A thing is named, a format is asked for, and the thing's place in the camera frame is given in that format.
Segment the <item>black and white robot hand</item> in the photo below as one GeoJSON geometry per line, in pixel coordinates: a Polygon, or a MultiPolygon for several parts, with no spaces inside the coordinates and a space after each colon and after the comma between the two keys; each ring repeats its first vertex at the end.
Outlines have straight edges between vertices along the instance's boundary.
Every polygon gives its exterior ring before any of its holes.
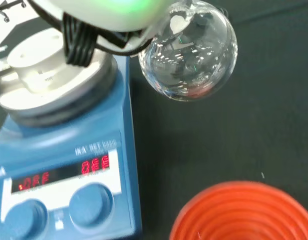
{"type": "Polygon", "coordinates": [[[87,67],[96,49],[132,56],[159,32],[170,0],[30,0],[36,13],[62,33],[65,61],[87,67]]]}

